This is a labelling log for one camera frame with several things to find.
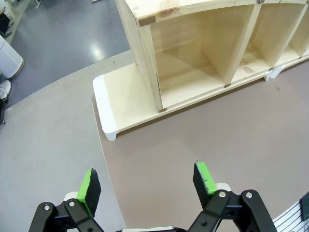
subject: white shoe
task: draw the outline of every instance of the white shoe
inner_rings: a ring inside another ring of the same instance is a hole
[[[0,85],[0,99],[7,98],[10,91],[11,91],[11,82],[3,81]]]

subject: bolt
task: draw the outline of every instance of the bolt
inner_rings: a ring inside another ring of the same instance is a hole
[[[252,197],[252,193],[247,192],[247,193],[246,193],[246,197],[251,198],[251,197]]]
[[[226,193],[225,192],[219,192],[219,197],[225,197]]]

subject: white trash can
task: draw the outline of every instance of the white trash can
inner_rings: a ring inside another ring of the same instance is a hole
[[[6,78],[14,78],[23,65],[22,57],[0,36],[0,72]]]

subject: black pants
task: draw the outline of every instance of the black pants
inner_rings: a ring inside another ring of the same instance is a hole
[[[9,18],[3,13],[3,14],[0,14],[0,31],[5,34],[8,27],[9,27],[9,23],[10,23],[10,20]]]

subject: green tape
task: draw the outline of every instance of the green tape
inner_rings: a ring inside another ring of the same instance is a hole
[[[208,194],[213,195],[218,190],[218,188],[214,183],[206,164],[203,162],[197,162],[196,165],[199,173],[203,178],[204,186],[206,187]]]
[[[90,215],[90,217],[93,218],[92,213],[91,213],[91,211],[90,211],[90,209],[89,209],[89,207],[88,207],[88,205],[86,203],[86,200],[85,200],[86,194],[87,194],[87,191],[88,191],[88,187],[89,187],[89,184],[90,184],[90,176],[91,176],[91,170],[88,170],[86,175],[85,175],[85,177],[84,177],[82,185],[81,185],[81,187],[80,187],[80,189],[78,191],[76,199],[81,204],[83,204],[85,206],[88,214]]]

